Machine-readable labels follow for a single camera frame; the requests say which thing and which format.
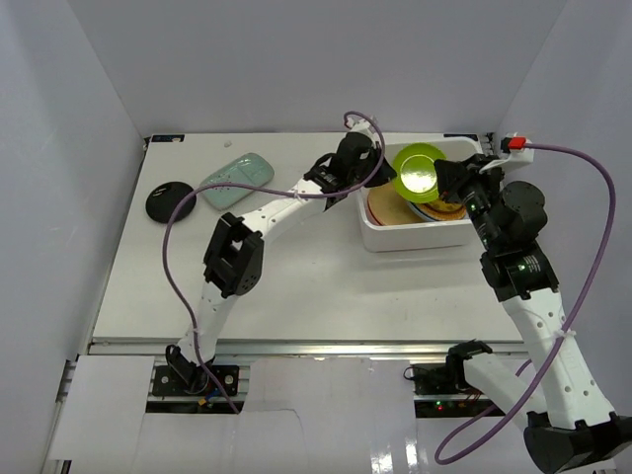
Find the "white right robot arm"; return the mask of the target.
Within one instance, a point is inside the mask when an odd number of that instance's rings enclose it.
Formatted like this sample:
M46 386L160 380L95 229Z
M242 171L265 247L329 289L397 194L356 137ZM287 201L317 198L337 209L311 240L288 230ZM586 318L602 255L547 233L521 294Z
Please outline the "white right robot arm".
M521 430L543 473L561 473L613 458L631 445L631 420L616 413L598 388L567 326L559 281L537 243L547 223L545 197L535 185L504 184L503 161L474 154L434 163L438 196L464 206L484 252L488 285L512 319L536 371L530 384L485 343L451 348L446 383L486 395Z

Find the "yellow black patterned plate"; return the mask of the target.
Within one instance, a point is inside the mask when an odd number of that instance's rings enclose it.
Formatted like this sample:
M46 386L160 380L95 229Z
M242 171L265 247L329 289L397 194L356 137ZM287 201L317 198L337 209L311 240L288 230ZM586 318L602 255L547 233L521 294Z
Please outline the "yellow black patterned plate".
M428 202L427 206L432 208L436 212L441 213L453 213L456 211L460 211L463 208L463 205L460 203L445 202L440 198Z

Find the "lime green round plate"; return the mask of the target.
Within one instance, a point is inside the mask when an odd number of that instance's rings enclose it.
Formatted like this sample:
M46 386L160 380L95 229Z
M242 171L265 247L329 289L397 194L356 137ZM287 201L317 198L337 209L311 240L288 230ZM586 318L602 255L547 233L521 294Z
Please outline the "lime green round plate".
M428 203L438 199L435 162L446 160L437 147L421 142L402 148L392 161L397 176L392 181L395 191L412 203Z

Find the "tan round plate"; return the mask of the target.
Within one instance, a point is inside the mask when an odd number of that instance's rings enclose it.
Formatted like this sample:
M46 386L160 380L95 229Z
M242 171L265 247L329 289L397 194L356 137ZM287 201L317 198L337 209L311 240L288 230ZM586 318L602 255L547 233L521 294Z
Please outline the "tan round plate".
M367 194L367 207L381 226L419 224L423 220L413 212L407 202L391 184L371 188Z

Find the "blue round plate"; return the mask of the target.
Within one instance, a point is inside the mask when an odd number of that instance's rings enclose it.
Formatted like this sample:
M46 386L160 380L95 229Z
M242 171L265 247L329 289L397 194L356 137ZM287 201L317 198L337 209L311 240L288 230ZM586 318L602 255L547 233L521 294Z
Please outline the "blue round plate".
M418 215L420 218L422 218L425 221L428 221L428 222L444 221L444 215L441 214L440 212L437 212L435 209L432 209L431 207L427 207L421 204L417 205L410 201L407 201L407 205L411 209L412 212L414 212L416 215Z

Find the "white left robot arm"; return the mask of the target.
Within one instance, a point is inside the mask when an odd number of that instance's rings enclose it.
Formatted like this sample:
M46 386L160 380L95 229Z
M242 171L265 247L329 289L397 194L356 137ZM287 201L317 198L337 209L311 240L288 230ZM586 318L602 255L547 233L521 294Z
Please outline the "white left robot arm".
M178 386L198 394L208 384L220 384L209 368L219 335L237 299L259 282L268 245L354 191L381 186L395 176L385 158L382 133L353 127L337 150L319 158L289 191L274 192L274 200L241 216L224 213L202 258L199 304L185 305L191 319L188 331L166 349Z

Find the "woven wicker round plate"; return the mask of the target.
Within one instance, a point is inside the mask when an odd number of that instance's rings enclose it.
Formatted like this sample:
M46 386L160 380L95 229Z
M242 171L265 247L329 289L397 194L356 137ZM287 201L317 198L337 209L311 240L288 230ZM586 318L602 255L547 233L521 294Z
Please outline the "woven wicker round plate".
M418 205L420 204L427 206L427 202L419 203ZM466 210L465 210L465 207L463 206L463 208L460 211L456 211L453 213L441 213L441 214L444 215L444 221L460 220L466 216Z

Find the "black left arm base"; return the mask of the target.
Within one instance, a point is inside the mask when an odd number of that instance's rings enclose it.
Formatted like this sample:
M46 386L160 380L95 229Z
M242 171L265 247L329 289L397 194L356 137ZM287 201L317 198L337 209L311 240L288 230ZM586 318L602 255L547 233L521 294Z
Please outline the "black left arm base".
M214 374L232 403L241 412L243 402L238 401L240 391L240 367L238 365L212 365ZM228 414L236 412L229 406L216 384L203 370L192 384L188 384L173 368L158 365L153 374L146 411L161 414Z

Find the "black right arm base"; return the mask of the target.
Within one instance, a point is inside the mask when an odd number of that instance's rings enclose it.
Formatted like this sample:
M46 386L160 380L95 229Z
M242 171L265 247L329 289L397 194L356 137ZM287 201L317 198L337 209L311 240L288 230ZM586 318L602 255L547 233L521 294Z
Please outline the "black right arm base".
M414 385L418 419L472 418L492 406L475 389L457 388L444 365L411 364L403 371L403 377Z

